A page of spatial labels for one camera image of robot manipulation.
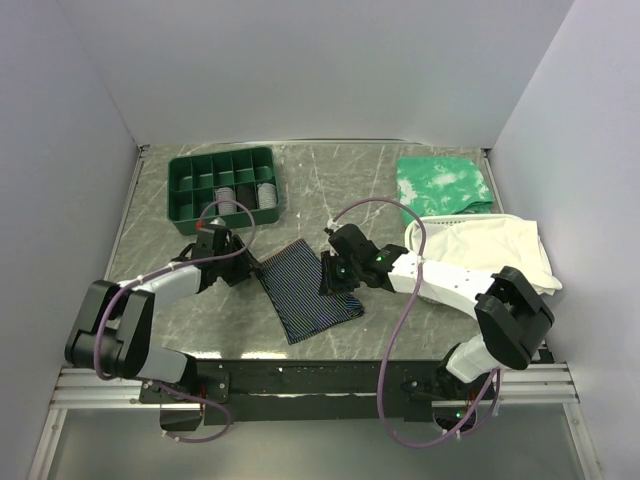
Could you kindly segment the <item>navy striped underwear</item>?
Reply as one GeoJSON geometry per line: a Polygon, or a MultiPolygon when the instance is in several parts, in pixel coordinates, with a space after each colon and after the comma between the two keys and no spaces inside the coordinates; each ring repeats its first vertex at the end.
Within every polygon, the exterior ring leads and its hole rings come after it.
{"type": "Polygon", "coordinates": [[[351,294],[319,293],[321,261],[303,239],[264,260],[257,277],[290,345],[364,315],[364,306],[351,294]]]}

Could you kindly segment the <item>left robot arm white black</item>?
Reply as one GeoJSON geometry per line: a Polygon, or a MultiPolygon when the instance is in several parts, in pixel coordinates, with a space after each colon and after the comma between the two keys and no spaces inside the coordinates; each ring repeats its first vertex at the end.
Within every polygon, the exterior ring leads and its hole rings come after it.
{"type": "Polygon", "coordinates": [[[198,241],[162,269],[132,280],[93,282],[83,299],[64,348],[76,368],[91,368],[102,379],[163,383],[174,400],[188,401],[202,390],[196,359],[154,347],[154,316],[180,299],[197,295],[217,280],[233,287],[251,278],[261,264],[234,235],[223,246],[198,241]]]}

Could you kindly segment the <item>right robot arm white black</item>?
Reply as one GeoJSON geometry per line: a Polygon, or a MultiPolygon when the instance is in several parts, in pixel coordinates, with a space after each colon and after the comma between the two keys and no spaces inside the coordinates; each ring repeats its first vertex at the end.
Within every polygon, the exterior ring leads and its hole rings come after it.
{"type": "Polygon", "coordinates": [[[420,257],[389,245],[365,256],[321,253],[322,295],[351,293],[362,283],[422,297],[474,318],[480,333],[447,353],[434,383],[460,398],[480,376],[501,367],[525,370],[554,323],[542,297],[524,274],[505,266],[488,273],[420,257]]]}

